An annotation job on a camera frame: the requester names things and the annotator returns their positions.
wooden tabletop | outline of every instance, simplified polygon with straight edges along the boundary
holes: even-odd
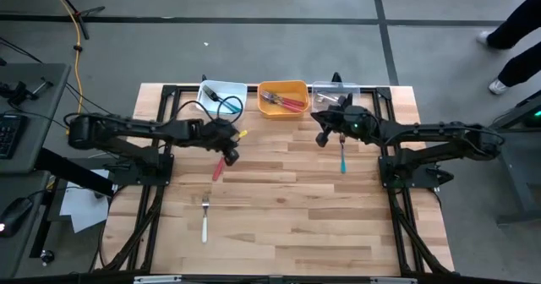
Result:
[[[135,118],[156,119],[162,86],[141,85]],[[391,92],[397,122],[419,122],[413,88],[396,86]],[[181,103],[195,96],[183,93]],[[354,103],[373,109],[369,95],[356,97]],[[179,118],[201,114],[189,105]],[[216,182],[211,177],[221,158],[218,153],[173,149],[175,167],[161,208],[153,273],[400,274],[389,201],[376,167],[380,155],[377,146],[347,139],[347,173],[342,174],[337,134],[320,148],[314,141],[320,127],[308,112],[296,120],[265,119],[252,93],[238,129],[249,131],[239,142],[240,158],[234,166],[226,167]],[[137,145],[150,143],[147,139],[132,141]],[[424,144],[405,146],[419,149]],[[112,203],[103,238],[106,263],[134,230],[141,189],[127,187]],[[421,238],[440,262],[453,270],[438,201],[426,190],[411,191]],[[204,194],[210,195],[207,244],[201,242]],[[409,238],[404,241],[413,268]]]

orange bowl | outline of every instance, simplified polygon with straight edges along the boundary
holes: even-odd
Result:
[[[283,106],[264,101],[261,97],[261,91],[266,90],[270,93],[277,94],[280,97],[294,99],[304,102],[302,112],[293,112]],[[257,87],[257,106],[263,113],[263,117],[267,118],[294,118],[301,117],[309,107],[308,86],[302,80],[285,80],[285,81],[265,81],[261,82]]]

keyboard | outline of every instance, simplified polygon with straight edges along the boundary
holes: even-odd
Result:
[[[26,116],[0,115],[0,159],[11,159],[25,131],[26,120]]]

red tool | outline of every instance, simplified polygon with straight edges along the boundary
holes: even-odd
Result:
[[[212,174],[212,181],[215,182],[218,180],[221,174],[221,170],[223,170],[223,165],[226,164],[226,160],[222,157],[220,159],[220,162],[218,162],[218,166],[216,166],[216,169],[214,170],[214,174]]]
[[[292,104],[289,104],[288,102],[282,102],[281,100],[275,100],[274,94],[271,94],[267,91],[261,92],[261,97],[264,101],[277,104],[279,106],[285,107],[287,110],[292,112],[303,112],[303,109],[298,108],[297,106],[294,106]]]
[[[302,101],[296,101],[296,100],[291,99],[291,98],[282,97],[282,96],[279,96],[277,94],[270,93],[270,92],[268,92],[266,90],[262,90],[261,95],[266,95],[266,96],[272,97],[271,99],[273,101],[281,101],[282,103],[288,104],[288,105],[291,105],[291,106],[304,107],[304,102],[302,102]]]

person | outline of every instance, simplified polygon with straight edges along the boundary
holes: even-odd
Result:
[[[493,32],[483,31],[477,41],[489,49],[509,50],[523,37],[541,27],[541,0],[526,0]],[[528,81],[541,70],[541,42],[512,58],[489,85],[495,95]]]

